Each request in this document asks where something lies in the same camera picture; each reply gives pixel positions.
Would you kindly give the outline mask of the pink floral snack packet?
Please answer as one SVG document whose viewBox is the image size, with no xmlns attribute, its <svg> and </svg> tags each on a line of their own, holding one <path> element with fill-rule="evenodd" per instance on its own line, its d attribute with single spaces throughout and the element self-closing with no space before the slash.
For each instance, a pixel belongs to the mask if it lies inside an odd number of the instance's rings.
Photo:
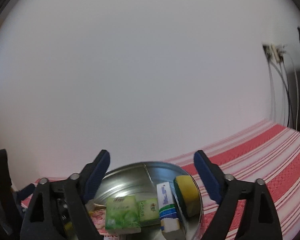
<svg viewBox="0 0 300 240">
<path fill-rule="evenodd" d="M 105 230 L 106 227 L 106 209 L 89 211 L 89 216 L 97 230 Z"/>
</svg>

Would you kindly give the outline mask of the wall power outlet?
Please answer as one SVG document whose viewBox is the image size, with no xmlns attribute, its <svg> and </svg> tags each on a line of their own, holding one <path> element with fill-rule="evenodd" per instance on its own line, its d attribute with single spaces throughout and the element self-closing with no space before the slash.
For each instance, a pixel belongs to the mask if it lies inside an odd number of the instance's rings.
<svg viewBox="0 0 300 240">
<path fill-rule="evenodd" d="M 283 55 L 286 53 L 285 46 L 282 44 L 274 45 L 263 43 L 262 48 L 268 62 L 275 60 L 276 63 L 283 63 Z"/>
</svg>

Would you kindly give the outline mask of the yellow green scrub sponge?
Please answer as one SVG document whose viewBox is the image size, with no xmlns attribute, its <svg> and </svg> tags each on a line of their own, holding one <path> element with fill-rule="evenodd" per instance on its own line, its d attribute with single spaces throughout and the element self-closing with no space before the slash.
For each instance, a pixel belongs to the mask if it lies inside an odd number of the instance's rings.
<svg viewBox="0 0 300 240">
<path fill-rule="evenodd" d="M 174 181 L 175 194 L 179 206 L 186 218 L 198 215 L 201 211 L 200 191 L 191 176 L 176 176 Z"/>
</svg>

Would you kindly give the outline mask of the green tea tissue pack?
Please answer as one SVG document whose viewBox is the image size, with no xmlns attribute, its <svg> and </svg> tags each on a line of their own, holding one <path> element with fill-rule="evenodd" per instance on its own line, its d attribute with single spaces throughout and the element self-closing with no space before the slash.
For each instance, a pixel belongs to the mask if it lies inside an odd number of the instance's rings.
<svg viewBox="0 0 300 240">
<path fill-rule="evenodd" d="M 130 235 L 141 232 L 135 196 L 107 199 L 105 228 L 107 233 L 112 235 Z"/>
</svg>

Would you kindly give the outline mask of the red white striped bedspread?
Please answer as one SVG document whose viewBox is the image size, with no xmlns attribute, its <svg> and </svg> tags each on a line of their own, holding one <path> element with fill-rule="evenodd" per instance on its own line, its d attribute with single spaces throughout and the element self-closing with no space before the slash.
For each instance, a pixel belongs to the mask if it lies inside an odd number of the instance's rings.
<svg viewBox="0 0 300 240">
<path fill-rule="evenodd" d="M 270 191 L 279 216 L 284 239 L 300 237 L 300 132 L 263 120 L 226 139 L 204 147 L 204 153 L 224 173 L 244 181 L 262 178 Z M 145 171 L 131 166 L 128 181 L 111 174 L 96 194 L 100 204 L 109 196 L 124 196 L 133 191 L 149 195 L 155 181 L 172 180 L 182 173 L 196 181 L 203 200 L 203 217 L 197 236 L 209 226 L 217 204 L 208 197 L 193 164 L 193 153 L 161 161 L 159 169 Z"/>
</svg>

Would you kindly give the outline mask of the white blue green box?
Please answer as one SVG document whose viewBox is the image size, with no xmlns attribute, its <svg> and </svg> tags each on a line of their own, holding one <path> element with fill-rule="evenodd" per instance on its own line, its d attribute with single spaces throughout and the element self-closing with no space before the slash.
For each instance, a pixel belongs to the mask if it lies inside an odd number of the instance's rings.
<svg viewBox="0 0 300 240">
<path fill-rule="evenodd" d="M 181 229 L 177 207 L 168 181 L 157 184 L 157 200 L 161 231 L 170 233 Z"/>
</svg>

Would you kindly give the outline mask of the light green tissue pack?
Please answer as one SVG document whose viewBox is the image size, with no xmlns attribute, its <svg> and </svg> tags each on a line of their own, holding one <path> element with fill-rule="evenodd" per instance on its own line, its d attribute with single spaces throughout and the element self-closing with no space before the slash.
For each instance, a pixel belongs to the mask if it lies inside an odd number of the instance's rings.
<svg viewBox="0 0 300 240">
<path fill-rule="evenodd" d="M 157 198 L 148 198 L 137 202 L 141 227 L 160 224 Z"/>
</svg>

